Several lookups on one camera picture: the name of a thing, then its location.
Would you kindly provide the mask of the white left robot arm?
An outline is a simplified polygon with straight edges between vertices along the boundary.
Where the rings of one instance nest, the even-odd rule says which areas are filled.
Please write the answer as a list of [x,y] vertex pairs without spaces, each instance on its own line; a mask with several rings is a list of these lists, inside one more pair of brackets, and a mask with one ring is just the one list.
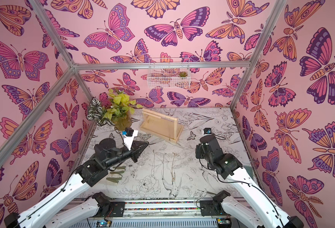
[[94,146],[94,155],[77,167],[68,180],[49,196],[22,213],[12,212],[4,222],[8,228],[48,228],[68,227],[80,220],[95,215],[107,216],[112,211],[110,199],[103,193],[95,193],[80,206],[60,213],[67,204],[81,193],[105,178],[112,167],[131,159],[137,162],[142,152],[149,146],[146,141],[134,141],[117,148],[112,138],[106,138]]

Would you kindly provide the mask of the wooden jewelry display stand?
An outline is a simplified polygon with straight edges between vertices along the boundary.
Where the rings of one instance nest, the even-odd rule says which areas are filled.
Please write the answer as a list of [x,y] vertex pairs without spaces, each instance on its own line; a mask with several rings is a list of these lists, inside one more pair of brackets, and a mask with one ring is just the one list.
[[178,118],[167,116],[149,109],[142,109],[143,123],[140,130],[157,136],[167,142],[177,144],[184,126]]

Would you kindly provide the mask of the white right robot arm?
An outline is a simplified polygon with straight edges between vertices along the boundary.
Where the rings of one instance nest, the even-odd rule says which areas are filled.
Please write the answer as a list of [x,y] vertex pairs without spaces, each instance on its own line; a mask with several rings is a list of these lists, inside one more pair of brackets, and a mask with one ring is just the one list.
[[242,163],[232,154],[225,154],[214,134],[205,133],[196,146],[196,158],[205,159],[207,168],[217,174],[221,183],[232,185],[251,206],[238,202],[225,191],[219,192],[214,201],[223,211],[248,228],[302,228],[297,216],[290,216],[280,209],[248,174]]

